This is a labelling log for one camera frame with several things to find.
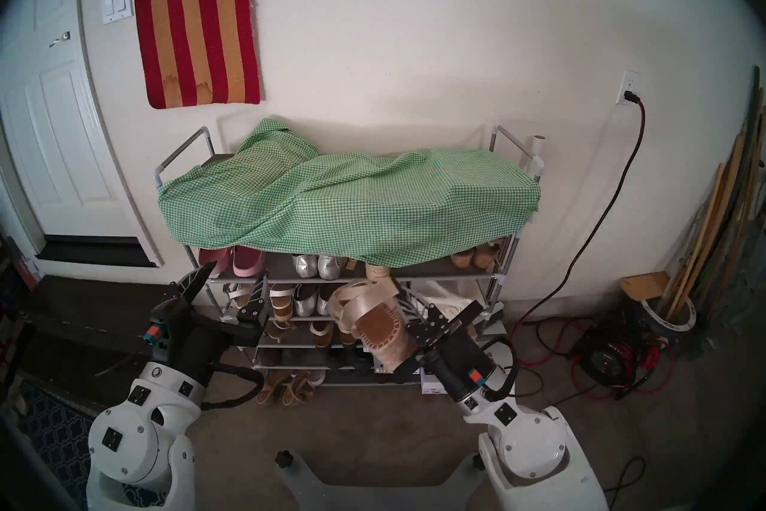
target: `white door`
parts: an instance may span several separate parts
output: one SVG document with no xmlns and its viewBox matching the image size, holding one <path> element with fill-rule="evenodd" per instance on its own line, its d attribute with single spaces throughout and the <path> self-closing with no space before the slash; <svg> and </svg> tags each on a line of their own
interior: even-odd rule
<svg viewBox="0 0 766 511">
<path fill-rule="evenodd" d="M 77 0 L 8 2 L 0 17 L 2 125 L 45 234 L 132 237 L 99 133 L 77 6 Z M 50 45 L 64 34 L 67 40 Z"/>
</svg>

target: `green gingham cloth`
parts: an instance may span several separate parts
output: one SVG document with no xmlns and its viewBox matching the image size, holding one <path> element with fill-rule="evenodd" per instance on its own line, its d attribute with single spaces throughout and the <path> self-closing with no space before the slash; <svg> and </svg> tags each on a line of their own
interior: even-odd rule
<svg viewBox="0 0 766 511">
<path fill-rule="evenodd" d="M 515 233 L 539 199 L 538 184 L 492 152 L 320 155 L 275 119 L 263 119 L 231 158 L 195 166 L 159 189 L 178 243 L 389 267 Z"/>
</svg>

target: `garage wall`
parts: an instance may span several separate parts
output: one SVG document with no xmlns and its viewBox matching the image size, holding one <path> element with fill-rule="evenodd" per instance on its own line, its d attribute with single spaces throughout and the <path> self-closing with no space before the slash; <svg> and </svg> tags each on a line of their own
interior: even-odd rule
<svg viewBox="0 0 766 511">
<path fill-rule="evenodd" d="M 751 68 L 766 65 L 761 26 L 743 0 L 255 0 L 263 103 L 158 111 L 145 97 L 135 18 L 103 25 L 99 2 L 82 0 L 97 98 L 165 261 L 160 270 L 99 272 L 116 280 L 168 282 L 188 269 L 157 209 L 152 169 L 200 125 L 219 150 L 278 116 L 320 151 L 382 154 L 486 148 L 502 124 L 523 139 L 548 139 L 540 211 L 502 294 L 543 296 L 588 236 L 635 143 L 638 109 L 614 105 L 623 70 L 632 69 L 647 107 L 643 146 L 561 295 L 607 292 L 665 264 L 727 158 Z M 200 142 L 168 178 L 204 157 Z"/>
</svg>

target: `door handle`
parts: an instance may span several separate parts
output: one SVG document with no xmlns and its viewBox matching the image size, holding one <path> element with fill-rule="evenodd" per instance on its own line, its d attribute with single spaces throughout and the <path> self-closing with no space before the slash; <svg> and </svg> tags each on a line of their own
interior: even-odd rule
<svg viewBox="0 0 766 511">
<path fill-rule="evenodd" d="M 56 43 L 63 43 L 66 40 L 69 40 L 69 31 L 62 34 L 59 38 L 53 39 L 49 44 L 48 47 L 53 47 Z"/>
</svg>

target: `red and tan striped rug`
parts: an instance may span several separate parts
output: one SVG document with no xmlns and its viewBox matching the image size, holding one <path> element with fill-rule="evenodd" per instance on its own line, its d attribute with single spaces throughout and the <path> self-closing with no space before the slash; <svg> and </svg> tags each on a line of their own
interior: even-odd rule
<svg viewBox="0 0 766 511">
<path fill-rule="evenodd" d="M 136 0 L 149 104 L 259 103 L 250 0 Z"/>
</svg>

